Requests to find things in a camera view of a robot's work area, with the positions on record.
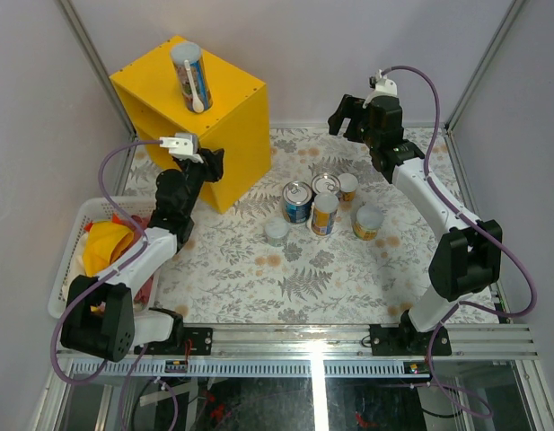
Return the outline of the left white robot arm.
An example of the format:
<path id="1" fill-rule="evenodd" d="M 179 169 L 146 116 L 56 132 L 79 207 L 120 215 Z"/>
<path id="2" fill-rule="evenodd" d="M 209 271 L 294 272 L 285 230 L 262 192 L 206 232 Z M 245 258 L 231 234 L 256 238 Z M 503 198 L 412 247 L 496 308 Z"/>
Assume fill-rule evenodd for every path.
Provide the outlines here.
<path id="1" fill-rule="evenodd" d="M 188 242 L 203 185 L 224 174 L 224 150 L 199 148 L 157 177 L 155 208 L 139 240 L 98 274 L 76 277 L 53 340 L 63 347 L 117 363 L 132 347 L 176 354 L 186 346 L 182 317 L 151 307 L 135 313 L 140 288 Z"/>

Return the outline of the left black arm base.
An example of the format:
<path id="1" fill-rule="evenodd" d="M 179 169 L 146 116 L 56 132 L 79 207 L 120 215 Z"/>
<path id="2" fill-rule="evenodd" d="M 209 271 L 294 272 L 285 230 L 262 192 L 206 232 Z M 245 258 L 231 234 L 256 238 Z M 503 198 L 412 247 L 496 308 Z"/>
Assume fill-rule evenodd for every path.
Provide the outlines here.
<path id="1" fill-rule="evenodd" d="M 175 311 L 150 308 L 135 318 L 135 353 L 147 347 L 153 356 L 210 356 L 213 329 L 187 326 L 183 316 Z"/>

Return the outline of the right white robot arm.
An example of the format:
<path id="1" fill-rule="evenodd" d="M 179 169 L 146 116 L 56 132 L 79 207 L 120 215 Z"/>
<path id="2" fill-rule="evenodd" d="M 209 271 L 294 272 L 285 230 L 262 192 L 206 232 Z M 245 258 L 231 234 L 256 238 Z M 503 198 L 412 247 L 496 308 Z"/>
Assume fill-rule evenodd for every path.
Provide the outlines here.
<path id="1" fill-rule="evenodd" d="M 500 225 L 484 222 L 454 200 L 434 175 L 424 172 L 425 154 L 404 136 L 402 108 L 397 97 L 380 95 L 366 101 L 344 95 L 329 117 L 329 132 L 369 149 L 373 167 L 402 192 L 423 216 L 437 240 L 428 268 L 430 287 L 402 318 L 400 347 L 418 354 L 431 341 L 430 330 L 461 300 L 497 282 L 502 240 Z"/>

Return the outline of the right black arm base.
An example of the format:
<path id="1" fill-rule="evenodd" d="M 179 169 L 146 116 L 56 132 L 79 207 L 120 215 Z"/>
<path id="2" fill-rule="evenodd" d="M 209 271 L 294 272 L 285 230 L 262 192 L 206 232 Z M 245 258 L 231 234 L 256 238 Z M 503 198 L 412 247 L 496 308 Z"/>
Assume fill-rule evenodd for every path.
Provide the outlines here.
<path id="1" fill-rule="evenodd" d="M 369 337 L 374 356 L 426 356 L 434 331 L 418 332 L 409 310 L 400 316 L 398 325 L 371 324 Z"/>

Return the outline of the tall can with white spoon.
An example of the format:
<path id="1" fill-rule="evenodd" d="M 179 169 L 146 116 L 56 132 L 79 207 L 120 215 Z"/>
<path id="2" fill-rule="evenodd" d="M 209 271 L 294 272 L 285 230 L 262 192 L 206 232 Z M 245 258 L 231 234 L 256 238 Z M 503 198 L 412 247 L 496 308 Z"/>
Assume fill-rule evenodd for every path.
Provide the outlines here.
<path id="1" fill-rule="evenodd" d="M 213 100 L 201 47 L 196 43 L 183 41 L 171 49 L 170 57 L 186 107 L 197 114 L 209 110 Z"/>

